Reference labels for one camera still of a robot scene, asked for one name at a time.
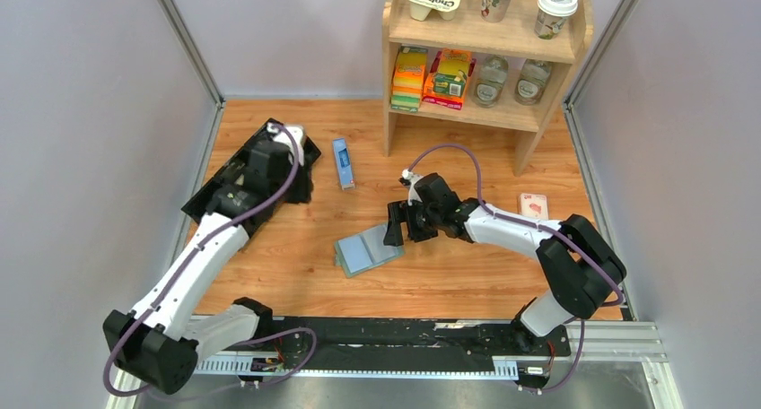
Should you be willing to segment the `teal card holder wallet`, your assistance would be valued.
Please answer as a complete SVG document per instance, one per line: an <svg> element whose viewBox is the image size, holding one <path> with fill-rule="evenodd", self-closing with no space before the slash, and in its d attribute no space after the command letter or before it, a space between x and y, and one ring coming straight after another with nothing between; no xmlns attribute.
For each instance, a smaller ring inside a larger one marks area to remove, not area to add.
<svg viewBox="0 0 761 409"><path fill-rule="evenodd" d="M346 278L370 271L405 254L402 247L383 243L387 224L380 224L334 243L335 261Z"/></svg>

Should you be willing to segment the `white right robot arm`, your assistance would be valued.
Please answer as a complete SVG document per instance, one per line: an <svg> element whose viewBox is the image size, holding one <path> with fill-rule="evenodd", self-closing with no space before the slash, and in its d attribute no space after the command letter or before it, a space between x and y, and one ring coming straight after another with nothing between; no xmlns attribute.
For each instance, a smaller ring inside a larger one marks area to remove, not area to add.
<svg viewBox="0 0 761 409"><path fill-rule="evenodd" d="M407 240L422 242L444 233L538 261L548 290L515 317L512 341L520 352L535 353L558 326L589 319L599 308L622 302L625 265L587 218L529 218L480 197L461 199L437 173L406 172L400 182L408 197L387 205L384 245L401 247Z"/></svg>

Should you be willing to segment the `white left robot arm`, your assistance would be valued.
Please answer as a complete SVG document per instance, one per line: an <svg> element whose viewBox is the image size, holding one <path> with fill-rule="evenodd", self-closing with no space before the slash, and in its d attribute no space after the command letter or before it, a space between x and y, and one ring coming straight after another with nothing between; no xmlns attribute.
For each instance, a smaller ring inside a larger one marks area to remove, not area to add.
<svg viewBox="0 0 761 409"><path fill-rule="evenodd" d="M273 311L240 297L220 314L194 322L197 304L223 267L247 245L282 203L311 200L311 167L319 148L298 127L253 135L183 205L197 224L171 268L126 313L113 310L103 322L116 366L172 395L198 363L241 342L256 351L275 336Z"/></svg>

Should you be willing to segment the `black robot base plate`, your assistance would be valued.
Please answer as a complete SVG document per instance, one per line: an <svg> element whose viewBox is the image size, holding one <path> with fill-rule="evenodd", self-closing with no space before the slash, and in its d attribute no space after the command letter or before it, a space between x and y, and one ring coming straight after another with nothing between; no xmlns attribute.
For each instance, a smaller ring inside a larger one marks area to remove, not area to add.
<svg viewBox="0 0 761 409"><path fill-rule="evenodd" d="M256 338L283 334L263 349L280 352L291 368L309 354L310 328L316 350L308 370L381 372L486 372L495 356L567 357L568 335L559 326L546 337L519 338L506 321L412 318L282 317L271 319Z"/></svg>

